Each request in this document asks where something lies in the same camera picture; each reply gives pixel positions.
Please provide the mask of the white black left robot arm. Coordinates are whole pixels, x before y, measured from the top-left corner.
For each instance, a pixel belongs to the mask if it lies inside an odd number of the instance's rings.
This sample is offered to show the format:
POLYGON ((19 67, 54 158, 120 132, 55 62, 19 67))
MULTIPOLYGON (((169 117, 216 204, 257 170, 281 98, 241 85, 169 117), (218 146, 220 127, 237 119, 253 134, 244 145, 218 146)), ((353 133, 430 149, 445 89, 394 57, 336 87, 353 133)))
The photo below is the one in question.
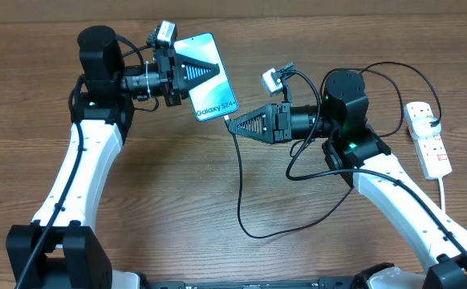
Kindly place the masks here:
POLYGON ((177 38, 161 22, 146 47, 152 60, 125 64, 125 37, 109 26, 90 26, 78 38, 83 74, 68 99, 71 135, 45 202, 27 225, 6 237, 19 288, 145 288, 141 273, 117 271, 95 235, 96 215, 108 173, 124 146, 136 101, 177 106, 190 99, 198 120, 232 100, 229 81, 210 33, 177 38))

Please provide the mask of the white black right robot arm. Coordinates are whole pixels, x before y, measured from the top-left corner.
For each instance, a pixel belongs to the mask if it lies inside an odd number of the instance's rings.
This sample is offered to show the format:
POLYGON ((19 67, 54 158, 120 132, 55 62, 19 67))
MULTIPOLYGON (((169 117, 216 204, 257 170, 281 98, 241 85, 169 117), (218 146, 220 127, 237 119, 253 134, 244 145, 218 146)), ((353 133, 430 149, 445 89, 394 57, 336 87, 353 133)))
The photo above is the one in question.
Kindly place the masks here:
POLYGON ((363 70, 335 68, 313 88, 314 105, 291 102, 288 71, 268 71, 263 81, 270 93, 282 93, 280 104, 267 104, 225 122, 232 136, 269 145, 291 143, 297 160, 314 140, 321 140, 327 173, 339 175, 370 200, 399 231, 420 261, 423 273, 384 280, 390 263, 357 274, 354 288, 467 288, 467 229, 452 220, 406 174, 384 138, 368 123, 368 97, 363 70))

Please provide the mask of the blue Galaxy smartphone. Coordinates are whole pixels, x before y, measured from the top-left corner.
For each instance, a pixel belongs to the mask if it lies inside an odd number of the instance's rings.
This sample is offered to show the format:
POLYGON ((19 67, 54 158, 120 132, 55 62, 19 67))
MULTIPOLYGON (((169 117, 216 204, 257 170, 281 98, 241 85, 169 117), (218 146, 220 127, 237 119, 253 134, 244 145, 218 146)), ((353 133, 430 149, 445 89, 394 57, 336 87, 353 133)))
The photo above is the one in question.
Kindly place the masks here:
POLYGON ((197 120, 212 120, 238 110, 237 98, 211 33, 178 40, 174 50, 183 73, 184 91, 197 120))

